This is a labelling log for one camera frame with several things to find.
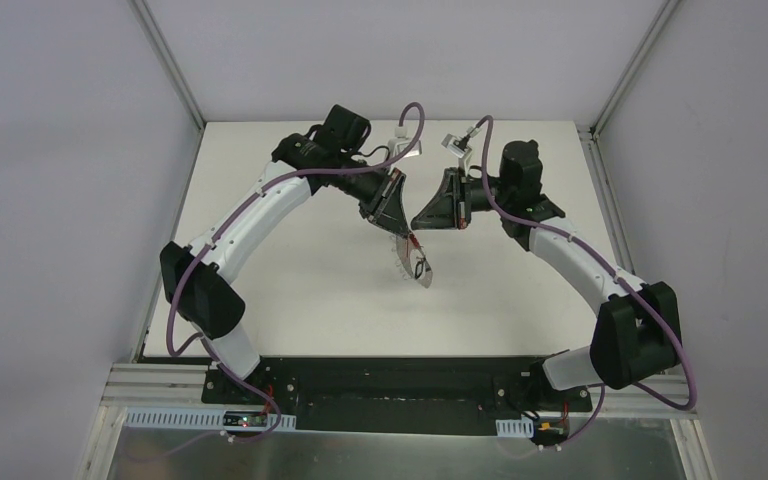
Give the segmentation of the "key with red tag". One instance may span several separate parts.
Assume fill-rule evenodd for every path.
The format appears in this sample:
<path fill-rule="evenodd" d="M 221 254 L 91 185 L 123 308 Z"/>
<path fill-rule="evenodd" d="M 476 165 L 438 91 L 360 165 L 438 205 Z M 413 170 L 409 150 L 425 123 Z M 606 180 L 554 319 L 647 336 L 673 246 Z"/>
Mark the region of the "key with red tag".
<path fill-rule="evenodd" d="M 409 233 L 406 241 L 406 251 L 409 253 L 423 253 L 422 246 L 414 233 Z"/>

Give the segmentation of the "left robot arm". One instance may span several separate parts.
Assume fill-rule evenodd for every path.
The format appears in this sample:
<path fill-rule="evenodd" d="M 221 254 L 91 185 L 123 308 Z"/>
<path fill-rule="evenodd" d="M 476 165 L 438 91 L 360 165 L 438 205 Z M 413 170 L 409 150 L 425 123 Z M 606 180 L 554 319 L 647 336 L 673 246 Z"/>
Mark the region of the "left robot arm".
<path fill-rule="evenodd" d="M 245 301 L 232 284 L 258 246 L 294 209 L 323 187 L 333 187 L 358 203 L 371 225 L 406 239 L 411 231 L 403 205 L 406 176 L 396 162 L 421 152 L 425 112 L 413 135 L 400 120 L 388 155 L 378 164 L 358 160 L 372 131 L 371 122 L 335 105 L 325 121 L 306 133 L 284 137 L 271 153 L 261 176 L 221 220 L 182 246 L 169 242 L 160 252 L 161 277 L 170 304 L 167 322 L 188 321 L 214 361 L 230 374 L 226 389 L 241 404 L 257 402 L 265 378 L 254 369 L 260 354 L 243 326 Z"/>

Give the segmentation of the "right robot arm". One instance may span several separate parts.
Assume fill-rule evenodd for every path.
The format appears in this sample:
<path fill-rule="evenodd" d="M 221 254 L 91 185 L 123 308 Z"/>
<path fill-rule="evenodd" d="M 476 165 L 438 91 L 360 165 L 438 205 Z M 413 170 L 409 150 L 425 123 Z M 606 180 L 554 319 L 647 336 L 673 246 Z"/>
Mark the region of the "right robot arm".
<path fill-rule="evenodd" d="M 445 169 L 438 191 L 411 226 L 464 229 L 473 213 L 494 211 L 507 236 L 550 265 L 593 310 L 590 344 L 544 360 L 540 375 L 527 384 L 532 404 L 550 410 L 573 387 L 604 384 L 619 390 L 678 365 L 681 332 L 674 290 L 595 259 L 594 249 L 584 247 L 564 211 L 543 193 L 542 172 L 537 142 L 511 141 L 496 176 Z"/>

